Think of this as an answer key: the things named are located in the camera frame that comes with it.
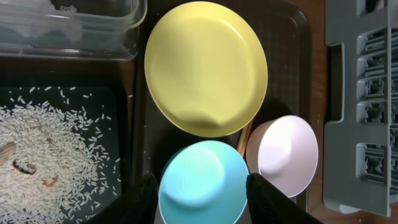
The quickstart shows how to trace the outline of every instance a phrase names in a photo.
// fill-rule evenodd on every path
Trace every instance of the brown surface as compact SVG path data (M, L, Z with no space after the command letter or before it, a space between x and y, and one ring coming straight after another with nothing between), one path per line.
M308 188L307 212L323 223L398 223L398 204L391 205L391 217L367 212L344 215L326 208L322 201L323 125L328 102L327 48L325 45L325 0L286 0L298 6L312 30L312 110L311 126L318 139L319 163Z

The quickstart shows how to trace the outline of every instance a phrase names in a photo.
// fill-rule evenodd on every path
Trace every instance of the gray dish rack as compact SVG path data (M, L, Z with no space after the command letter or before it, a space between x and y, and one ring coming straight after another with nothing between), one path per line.
M369 11L370 1L326 0L332 121L323 201L341 213L390 216L398 202L398 8L384 0Z

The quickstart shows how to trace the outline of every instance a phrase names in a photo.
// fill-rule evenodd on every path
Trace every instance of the bowl rim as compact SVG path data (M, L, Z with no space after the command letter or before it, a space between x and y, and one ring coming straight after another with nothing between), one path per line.
M191 145L189 145L189 146L187 146L187 147L185 147L185 148L180 149L179 151L177 151L177 152L175 153L175 155L173 155L170 159L174 160L175 158L178 157L178 155L179 155L182 151L184 151L184 150L186 150L186 149L189 149L189 148L191 148L191 147L193 147L193 146L196 146L196 145L206 144L206 143L209 143L209 142L216 142L217 144L221 143L221 144L224 144L225 146L228 146L228 147L232 148L233 151L231 150L231 154L236 154L236 155L238 155L238 156L241 158L240 161L242 162L243 167L245 167L246 173L248 174L248 176L250 175L250 171L249 171L249 168L248 168L248 166L247 166L247 164L246 164L246 161L245 161L244 158L240 155L240 153L239 153L234 147L230 146L229 144L226 144L225 142L221 142L221 141L216 141L216 140L205 140L205 141L200 141L200 142L193 143L193 144L191 144ZM167 167L165 168L165 170L163 171L163 175L167 172L167 170L169 169L171 163L172 163L172 161L169 161L169 162L167 163L168 166L167 166ZM167 223L167 222L165 221L165 218L164 218L164 215L163 215L163 212L162 212L162 209L161 209L161 203L160 203L160 198L161 198L161 196L160 196L160 195L161 195L161 192L162 192L162 191L161 191L161 189L162 189L162 184L163 184L163 177L162 177L162 179L161 179L161 181L160 181L160 185L159 185L158 201L157 201L157 204L158 204L158 207L159 207L160 216L162 217L162 221L163 221L165 224L169 224L169 223ZM248 198L246 197L245 203L244 203L244 207L242 208L240 214L239 214L238 217L235 219L235 221L233 222L233 224L235 224L235 223L241 218L241 216L242 216L242 214L243 214L245 208L247 207L247 205L248 205Z
M181 123L178 124L177 120L174 119L173 116L171 116L170 113L168 113L167 110L165 110L165 109L162 107L162 104L161 104L161 101L159 100L159 97L156 97L156 94L154 93L154 92L155 92L155 91L154 91L154 87L153 87L152 84L150 84L151 79L149 78L150 75L148 75L149 72L148 72L148 68L147 68L149 65L147 64L147 60L146 60L146 58L147 58L147 53L148 53L148 45L150 44L150 38L151 38L152 34L154 33L154 30L159 26L160 22L162 22L162 21L164 20L164 18L166 18L166 17L169 16L170 14L172 15L172 14L174 13L174 11L179 10L180 8L183 8L183 7L190 7L190 6L202 6L202 5L204 5L204 6L206 6L206 7L218 7L218 8L220 8L220 9L224 10L224 11L232 12L233 14L235 14L235 15L237 16L237 18L240 18L240 19L247 25L247 27L250 29L251 34L254 35L254 37L255 37L255 42L253 42L252 44L256 44L257 47L260 47L260 48L261 48L261 53L259 53L259 54L260 54L260 56L261 56L261 60L264 59L264 61L262 61L261 65L262 65L263 68L265 69L265 74L264 74L264 76L265 76L265 78L264 78L264 79L265 79L265 85L264 85L264 89L261 90L261 103L259 103L258 105L252 106L252 107L253 107L253 110L252 110L253 113L251 114L251 112L250 112L250 115L249 115L249 118L250 118L250 119L248 119L247 121L245 121L245 120L242 119L242 122L239 122L239 123L241 123L241 125L236 125L236 126L230 125L231 127L234 127L234 128L230 128L230 130L228 129L227 131L224 131L224 132L221 132L221 133L216 133L216 134L215 134L215 133L206 134L206 133L203 132L203 131L197 131L197 129L195 129L195 128L186 128L186 127L183 127L183 126L181 125ZM257 113L259 112L259 110L260 110L260 108L261 108L261 105L262 105L262 103L263 103L263 101L264 101L264 99L265 99L265 97L266 97L267 87L268 87L268 81L269 81L269 77L268 77L268 74L269 74L269 72L268 72L268 63L267 63L266 55L265 55L265 52L264 52L264 48L262 47L262 44L261 44L261 42L260 42L260 40L259 40L257 34L255 33L255 31L252 29L252 27L246 22L246 20L244 20L238 13L234 12L232 9L230 9L230 8L228 8L228 7L226 7L226 6L223 6L223 5L221 5L221 4L218 4L218 3L215 3L215 2L208 2L208 1L193 1L193 2L187 2L187 3L181 4L181 5L179 5L179 6L176 6L176 7L173 8L173 9L171 9L170 11L168 11L164 16L162 16L162 18L160 18L160 20L156 23L156 25L155 25L154 28L152 29L152 31L151 31L151 33L150 33L150 36L149 36L149 38L148 38L148 42L146 43L146 49L145 49L145 52L144 52L144 70L145 70L145 77L146 77L146 80L147 80L147 84L148 84L147 86L148 86L148 89L149 89L149 93L150 93L150 95L151 95L151 97L152 97L154 103L156 104L156 106L157 106L158 109L160 110L160 112L161 112L161 113L162 113L174 126L178 127L178 128L181 129L182 131L185 131L185 132L187 132L187 133L190 133L190 134L193 134L193 135L196 135L196 136L205 137L205 138L218 138L218 137L228 136L228 135L230 135L230 134L233 134L233 133L238 132L238 131L241 130L243 127L245 127L246 125L248 125L248 124L254 119L254 117L257 115Z
M258 170L259 174L260 174L261 176L263 176L263 175L261 174L261 170L260 170L260 157L259 157L259 154L260 154L261 146L262 146L263 141L264 141L264 137L265 137L265 135L267 134L268 130L270 130L271 127L277 125L278 121L280 121L280 120L282 120L282 119L288 119L288 118L292 118L292 119L297 119L297 120L300 120L300 121L304 121L304 123L307 124L307 127L310 128L310 129L312 130L308 138L310 138L312 141L315 142L315 145L314 145L314 146L316 146L316 147L314 147L314 149L316 149L316 150L314 150L314 151L316 152L317 158L318 158L318 159L316 160L316 163L315 163L315 168L314 168L314 170L312 171L312 173L311 173L311 175L310 175L310 176L311 176L310 181L309 181L307 184L305 184L305 187L304 187L303 189L299 190L296 194L293 194L293 195L286 195L287 197L291 198L291 197L295 197L295 196L297 196L298 194L300 194L301 192L303 192L303 191L311 184L311 181L313 180L313 177L314 177L314 175L315 175L315 173L316 173L316 171L317 171L318 162L319 162L319 148L318 148L319 145L318 145L318 141L317 141L317 136L315 135L315 132L313 131L311 125L310 125L306 120L304 120L303 118L301 118L301 117L299 117L299 116L296 116L296 115L281 116L280 118L274 119L274 120L272 120L272 121L268 121L268 122L272 122L272 123L268 126L268 128L266 129L266 131L264 132L264 134L263 134L262 137L261 137L261 141L260 141L260 144L259 144L259 147L258 147L257 155L256 155L256 156L257 156L257 170Z

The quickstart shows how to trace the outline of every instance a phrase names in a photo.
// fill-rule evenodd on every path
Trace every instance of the yellow plate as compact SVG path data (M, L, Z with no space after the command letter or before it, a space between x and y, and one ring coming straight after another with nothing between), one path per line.
M149 91L180 129L220 137L243 128L267 89L267 62L254 31L219 4L190 2L161 18L145 52Z

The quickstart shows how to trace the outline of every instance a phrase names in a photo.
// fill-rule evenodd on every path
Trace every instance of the light blue bowl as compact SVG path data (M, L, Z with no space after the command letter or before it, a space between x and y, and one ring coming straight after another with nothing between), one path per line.
M202 141L173 156L159 189L166 224L234 224L248 202L248 167L231 146Z

